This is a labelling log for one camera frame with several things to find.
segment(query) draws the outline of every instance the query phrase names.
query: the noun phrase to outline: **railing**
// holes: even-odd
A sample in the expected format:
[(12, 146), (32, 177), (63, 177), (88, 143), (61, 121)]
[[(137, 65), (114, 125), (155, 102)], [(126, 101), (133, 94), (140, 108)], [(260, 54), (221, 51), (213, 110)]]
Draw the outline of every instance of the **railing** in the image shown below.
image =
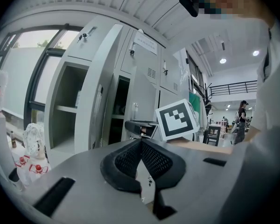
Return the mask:
[(216, 95), (232, 95), (239, 93), (249, 93), (257, 91), (257, 80), (232, 83), (232, 84), (224, 84), (224, 85), (216, 85), (210, 88), (210, 92), (212, 96)]

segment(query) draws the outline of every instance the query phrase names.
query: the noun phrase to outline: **black and white square pattern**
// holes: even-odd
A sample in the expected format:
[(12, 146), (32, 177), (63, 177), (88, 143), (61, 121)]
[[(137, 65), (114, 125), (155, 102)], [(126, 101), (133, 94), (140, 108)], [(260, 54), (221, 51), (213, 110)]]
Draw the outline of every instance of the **black and white square pattern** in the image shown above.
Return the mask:
[(156, 113), (163, 140), (182, 137), (199, 129), (194, 110), (187, 100), (157, 109)]

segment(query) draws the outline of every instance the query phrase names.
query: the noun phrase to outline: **black headset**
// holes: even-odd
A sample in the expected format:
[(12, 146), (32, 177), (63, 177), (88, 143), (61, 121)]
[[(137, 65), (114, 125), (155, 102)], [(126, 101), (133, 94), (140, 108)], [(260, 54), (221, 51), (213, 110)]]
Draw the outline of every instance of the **black headset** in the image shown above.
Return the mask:
[(193, 16), (197, 17), (199, 13), (199, 0), (179, 0), (180, 4)]

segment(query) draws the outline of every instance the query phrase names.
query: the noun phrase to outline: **ceiling light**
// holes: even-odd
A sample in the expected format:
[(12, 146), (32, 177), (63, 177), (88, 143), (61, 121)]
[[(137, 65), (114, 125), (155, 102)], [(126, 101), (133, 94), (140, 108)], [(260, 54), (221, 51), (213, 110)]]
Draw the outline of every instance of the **ceiling light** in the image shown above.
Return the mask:
[(259, 54), (259, 51), (258, 51), (258, 50), (256, 50), (256, 51), (253, 52), (253, 56), (258, 56), (258, 54)]
[(221, 63), (221, 64), (224, 64), (225, 62), (226, 62), (226, 59), (225, 59), (225, 58), (223, 58), (223, 59), (220, 60), (220, 63)]

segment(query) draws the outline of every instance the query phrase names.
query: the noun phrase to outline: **green cloth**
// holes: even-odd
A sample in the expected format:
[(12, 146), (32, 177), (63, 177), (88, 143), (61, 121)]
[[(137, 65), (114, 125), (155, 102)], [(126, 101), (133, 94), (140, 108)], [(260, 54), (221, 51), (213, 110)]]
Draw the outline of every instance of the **green cloth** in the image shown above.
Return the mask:
[(198, 112), (200, 117), (200, 98), (196, 94), (189, 93), (189, 102), (193, 106), (194, 111)]

